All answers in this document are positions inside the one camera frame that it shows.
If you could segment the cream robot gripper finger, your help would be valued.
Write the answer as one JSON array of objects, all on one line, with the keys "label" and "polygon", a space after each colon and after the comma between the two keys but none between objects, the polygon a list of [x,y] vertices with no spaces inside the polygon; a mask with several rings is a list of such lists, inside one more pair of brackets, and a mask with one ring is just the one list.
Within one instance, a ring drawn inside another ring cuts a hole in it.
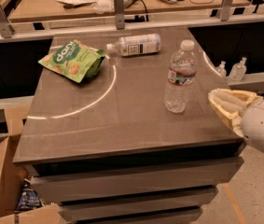
[{"label": "cream robot gripper finger", "polygon": [[243,137],[241,127],[243,113],[250,105],[262,100],[262,96],[251,91],[214,89],[208,93],[208,101],[216,114],[240,137]]}]

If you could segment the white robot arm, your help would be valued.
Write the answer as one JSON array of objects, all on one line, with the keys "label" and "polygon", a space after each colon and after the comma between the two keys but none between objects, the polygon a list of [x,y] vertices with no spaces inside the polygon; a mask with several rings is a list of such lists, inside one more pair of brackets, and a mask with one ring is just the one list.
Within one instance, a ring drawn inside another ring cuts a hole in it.
[{"label": "white robot arm", "polygon": [[209,92],[211,107],[244,142],[264,153],[264,97],[251,91],[215,89]]}]

